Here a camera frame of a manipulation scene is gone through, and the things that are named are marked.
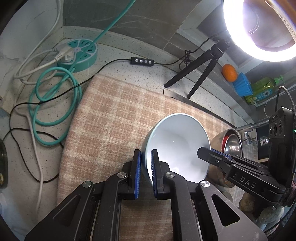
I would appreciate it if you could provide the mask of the light blue bowl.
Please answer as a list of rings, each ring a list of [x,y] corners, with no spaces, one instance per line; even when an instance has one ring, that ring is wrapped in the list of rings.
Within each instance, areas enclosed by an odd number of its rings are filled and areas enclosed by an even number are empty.
[[[209,137],[194,117],[174,113],[160,120],[146,135],[141,148],[142,173],[152,183],[151,151],[156,149],[159,160],[169,165],[172,172],[187,181],[199,183],[207,176],[209,163],[201,160],[197,151],[210,149]]]

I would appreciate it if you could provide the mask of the red steel bowl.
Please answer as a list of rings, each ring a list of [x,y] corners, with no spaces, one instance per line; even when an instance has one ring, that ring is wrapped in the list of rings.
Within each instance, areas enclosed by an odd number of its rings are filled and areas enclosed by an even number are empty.
[[[222,153],[229,155],[237,155],[240,157],[243,156],[242,142],[239,137],[239,133],[232,128],[227,129],[221,132],[220,134],[216,135],[210,141],[210,144],[212,149],[215,149]],[[209,166],[207,179],[211,183],[221,186],[223,188],[234,187],[234,184],[225,179],[225,174],[223,173],[223,171],[212,164]]]

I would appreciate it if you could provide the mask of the chrome faucet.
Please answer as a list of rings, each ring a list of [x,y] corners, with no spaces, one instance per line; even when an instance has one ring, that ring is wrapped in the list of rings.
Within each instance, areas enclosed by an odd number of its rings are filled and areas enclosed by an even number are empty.
[[[263,119],[257,123],[249,123],[244,126],[235,128],[236,132],[238,132],[241,135],[241,142],[243,142],[246,145],[250,145],[252,143],[257,143],[257,137],[255,134],[255,137],[251,137],[249,133],[256,131],[258,128],[268,125],[269,119]]]

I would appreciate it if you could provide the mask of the green dish soap bottle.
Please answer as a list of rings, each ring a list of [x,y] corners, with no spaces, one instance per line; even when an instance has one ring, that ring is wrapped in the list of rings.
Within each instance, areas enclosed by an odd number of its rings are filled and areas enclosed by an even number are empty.
[[[261,80],[251,84],[252,95],[245,97],[246,102],[251,105],[267,99],[276,91],[276,87],[281,83],[284,83],[282,75],[276,78],[262,78]]]

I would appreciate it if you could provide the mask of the blue silicone cup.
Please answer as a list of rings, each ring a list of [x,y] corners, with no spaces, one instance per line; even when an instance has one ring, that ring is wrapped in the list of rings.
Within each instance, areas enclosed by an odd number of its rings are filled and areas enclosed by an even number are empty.
[[[253,95],[251,84],[243,73],[238,75],[237,79],[233,82],[233,87],[240,97]]]

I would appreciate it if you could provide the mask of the beige plaid cloth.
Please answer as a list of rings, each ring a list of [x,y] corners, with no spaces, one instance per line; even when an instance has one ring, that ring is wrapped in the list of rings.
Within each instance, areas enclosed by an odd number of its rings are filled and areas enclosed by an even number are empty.
[[[105,181],[140,149],[147,133],[162,118],[186,113],[208,137],[229,128],[212,115],[171,97],[120,80],[95,76],[74,114],[62,154],[57,201],[82,182]],[[172,240],[171,204],[154,198],[151,184],[140,180],[137,200],[122,202],[120,240]]]

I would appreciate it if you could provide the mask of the orange tangerine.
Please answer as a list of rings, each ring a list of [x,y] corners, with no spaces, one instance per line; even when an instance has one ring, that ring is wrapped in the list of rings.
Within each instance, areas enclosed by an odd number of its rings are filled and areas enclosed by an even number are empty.
[[[221,72],[222,72],[222,75],[224,76],[224,78],[228,82],[234,82],[234,81],[236,81],[236,79],[238,77],[238,73],[237,73],[236,69],[230,64],[225,64],[222,67]]]

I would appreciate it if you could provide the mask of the teal round power strip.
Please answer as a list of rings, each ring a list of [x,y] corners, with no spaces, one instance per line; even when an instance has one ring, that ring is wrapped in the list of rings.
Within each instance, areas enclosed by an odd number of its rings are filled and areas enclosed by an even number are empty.
[[[57,66],[63,67],[71,72],[81,72],[90,68],[97,60],[98,56],[98,45],[92,44],[90,39],[74,39],[58,46],[58,50],[68,45],[70,54],[62,57],[58,62]]]

